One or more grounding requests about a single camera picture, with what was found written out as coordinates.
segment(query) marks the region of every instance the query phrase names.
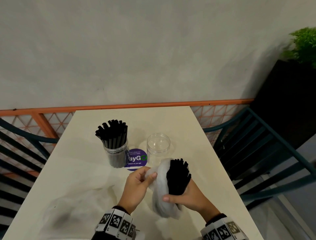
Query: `sleeve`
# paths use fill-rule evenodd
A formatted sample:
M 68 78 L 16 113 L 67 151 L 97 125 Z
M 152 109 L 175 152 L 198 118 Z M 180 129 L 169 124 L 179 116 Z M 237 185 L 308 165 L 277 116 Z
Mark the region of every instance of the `sleeve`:
M 204 240 L 249 240 L 240 227 L 223 213 L 208 221 L 201 234 Z
M 133 218 L 128 212 L 120 206 L 114 206 L 103 215 L 91 240 L 132 240 L 135 229 Z

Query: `plastic jar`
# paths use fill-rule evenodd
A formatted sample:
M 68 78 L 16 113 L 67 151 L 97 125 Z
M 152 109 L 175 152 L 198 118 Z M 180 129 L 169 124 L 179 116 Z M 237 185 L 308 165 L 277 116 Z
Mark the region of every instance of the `plastic jar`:
M 105 152 L 107 153 L 110 161 L 110 165 L 115 168 L 124 167 L 128 164 L 129 158 L 129 148 L 128 148 L 128 140 L 126 143 L 117 149 L 109 149 L 103 146 Z
M 163 133 L 154 133 L 147 139 L 147 162 L 158 166 L 170 149 L 170 139 Z

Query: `chair backrest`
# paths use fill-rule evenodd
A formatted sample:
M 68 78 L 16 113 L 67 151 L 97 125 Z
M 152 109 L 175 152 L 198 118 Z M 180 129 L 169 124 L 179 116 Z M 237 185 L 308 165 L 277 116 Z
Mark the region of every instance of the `chair backrest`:
M 252 209 L 273 196 L 316 181 L 314 166 L 248 107 L 229 121 L 203 130 L 205 133 L 217 131 L 218 137 L 214 150 L 230 179 L 239 180 L 234 184 L 236 189 L 268 173 L 290 157 L 296 159 L 295 164 L 240 195 L 244 202 L 251 201 L 246 206 L 247 209 Z M 307 169 L 309 174 L 295 181 L 265 190 L 303 169 Z
M 3 119 L 0 118 L 0 126 L 16 135 L 19 135 L 21 137 L 24 137 L 26 140 L 28 140 L 35 148 L 38 149 L 38 151 L 44 156 L 41 157 L 40 155 L 38 155 L 37 153 L 31 151 L 29 148 L 23 146 L 22 144 L 20 144 L 19 142 L 17 142 L 16 140 L 14 140 L 13 138 L 11 138 L 10 136 L 8 136 L 7 134 L 3 133 L 0 131 L 0 139 L 2 139 L 2 141 L 6 142 L 6 145 L 9 146 L 11 149 L 0 145 L 0 153 L 8 156 L 9 158 L 23 164 L 24 166 L 40 173 L 42 168 L 39 167 L 38 165 L 34 164 L 33 162 L 27 160 L 26 158 L 18 155 L 17 153 L 15 153 L 14 149 L 18 149 L 19 151 L 27 154 L 28 156 L 32 157 L 33 159 L 35 159 L 36 161 L 38 161 L 41 164 L 45 164 L 47 159 L 49 158 L 50 154 L 49 152 L 43 147 L 43 145 L 40 142 L 47 142 L 47 143 L 57 143 L 59 139 L 57 138 L 47 138 L 47 137 L 42 137 L 42 136 L 37 136 L 31 133 L 28 133 L 26 131 L 21 130 L 20 128 L 17 128 L 13 125 L 11 125 L 10 123 L 4 121 Z M 0 159 L 0 167 L 16 174 L 19 175 L 31 182 L 35 182 L 36 177 L 28 172 L 25 172 L 23 170 L 21 170 L 20 168 L 13 166 L 12 164 L 10 164 L 7 161 L 4 161 L 3 159 Z M 19 189 L 23 192 L 28 193 L 31 190 L 30 186 L 27 186 L 19 181 L 16 181 L 12 178 L 9 178 L 5 175 L 1 175 L 0 174 L 0 182 L 9 185 L 11 187 L 14 187 L 16 189 Z M 23 197 L 14 195 L 12 193 L 9 193 L 7 191 L 3 191 L 0 190 L 0 198 L 1 199 L 5 199 L 7 201 L 16 203 L 16 204 L 22 204 L 24 201 Z M 0 215 L 5 216 L 5 217 L 9 217 L 9 218 L 14 218 L 15 215 L 17 214 L 17 211 L 0 206 Z M 6 229 L 8 226 L 4 225 L 4 224 L 0 224 L 0 230 Z

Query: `white plastic wrapper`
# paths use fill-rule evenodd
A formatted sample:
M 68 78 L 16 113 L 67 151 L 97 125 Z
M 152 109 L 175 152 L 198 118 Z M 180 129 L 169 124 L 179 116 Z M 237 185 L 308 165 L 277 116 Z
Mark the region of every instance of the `white plastic wrapper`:
M 168 183 L 167 183 L 167 172 L 170 168 L 170 159 L 163 159 L 158 167 L 152 167 L 145 174 L 145 178 L 148 175 L 156 172 L 156 180 L 149 186 L 153 191 L 153 210 L 159 216 L 163 218 L 174 218 L 179 219 L 182 213 L 182 205 L 174 203 L 166 203 L 162 200 L 162 196 L 169 194 Z
M 90 240 L 106 206 L 113 204 L 107 195 L 99 188 L 55 199 L 44 213 L 39 238 Z

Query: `purple sticker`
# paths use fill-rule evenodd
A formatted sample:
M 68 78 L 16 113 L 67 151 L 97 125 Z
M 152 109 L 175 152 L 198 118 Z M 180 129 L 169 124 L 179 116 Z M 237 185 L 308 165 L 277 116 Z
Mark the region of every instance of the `purple sticker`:
M 127 167 L 127 170 L 135 171 L 147 164 L 147 154 L 145 151 L 134 148 L 130 150 L 129 155 L 128 164 L 125 166 Z

